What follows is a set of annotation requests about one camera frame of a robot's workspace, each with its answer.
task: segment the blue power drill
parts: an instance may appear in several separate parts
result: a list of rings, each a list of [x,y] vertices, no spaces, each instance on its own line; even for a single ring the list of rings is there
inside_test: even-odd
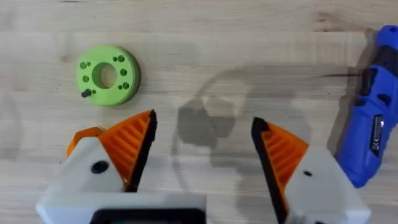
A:
[[[362,74],[336,159],[356,188],[380,168],[389,135],[398,122],[398,27],[384,26],[376,35],[377,52]]]

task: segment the wooden surface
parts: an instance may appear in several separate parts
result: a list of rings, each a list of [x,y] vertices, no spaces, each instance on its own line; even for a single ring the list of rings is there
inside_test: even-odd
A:
[[[275,223],[253,116],[334,152],[358,86],[346,74],[397,12],[395,0],[1,0],[0,222],[42,223],[34,205],[75,131],[153,108],[141,192],[207,194],[210,223]],[[141,88],[124,105],[77,92],[75,62],[98,44],[139,61]],[[397,136],[359,190],[369,223],[398,223]]]

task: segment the small hole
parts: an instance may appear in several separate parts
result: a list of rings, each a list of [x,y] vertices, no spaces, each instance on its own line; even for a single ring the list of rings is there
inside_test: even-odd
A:
[[[86,63],[82,62],[80,63],[80,68],[81,69],[85,69],[87,67]]]
[[[127,75],[127,70],[126,69],[120,70],[120,75],[122,75],[122,76]]]
[[[106,161],[97,161],[91,166],[91,172],[93,174],[100,174],[105,172],[109,167],[109,163]]]
[[[90,80],[90,78],[88,78],[88,76],[83,76],[83,82],[88,82]]]
[[[312,177],[312,173],[310,171],[308,171],[308,170],[305,170],[303,173],[306,176]]]
[[[123,55],[119,55],[119,62],[124,62],[124,56]]]
[[[123,83],[123,88],[124,88],[125,90],[127,90],[129,87],[130,87],[130,85],[129,85],[128,83]]]

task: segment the green 3d printed part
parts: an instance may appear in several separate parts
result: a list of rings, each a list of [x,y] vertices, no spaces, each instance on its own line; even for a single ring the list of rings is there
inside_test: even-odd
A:
[[[116,81],[107,87],[101,81],[105,65],[116,71]],[[85,52],[76,68],[81,96],[101,106],[119,105],[130,100],[138,90],[140,74],[137,62],[125,50],[115,46],[97,46]]]

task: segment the black edge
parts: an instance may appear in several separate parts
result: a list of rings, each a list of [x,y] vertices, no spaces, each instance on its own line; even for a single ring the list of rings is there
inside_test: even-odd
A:
[[[110,224],[128,221],[166,221],[181,224],[206,224],[206,213],[197,208],[171,209],[100,209],[95,211],[90,224]]]
[[[280,192],[277,184],[274,171],[272,170],[271,162],[266,152],[266,147],[261,138],[261,133],[270,131],[266,121],[261,118],[254,118],[251,128],[251,137],[253,138],[254,146],[259,154],[261,166],[266,176],[268,190],[271,195],[272,205],[274,206],[275,214],[279,224],[283,224],[287,217],[287,208],[285,208],[282,192]]]
[[[136,166],[131,173],[130,183],[127,185],[125,192],[137,192],[138,185],[141,180],[142,172],[144,171],[145,164],[148,160],[149,149],[152,145],[152,142],[155,141],[155,134],[157,128],[157,118],[156,112],[152,110],[149,115],[149,124],[147,128],[146,135],[142,142],[141,150],[139,151],[139,155],[137,158]]]
[[[398,50],[390,45],[383,45],[379,47],[372,65],[378,65],[391,72],[393,76],[398,77]]]

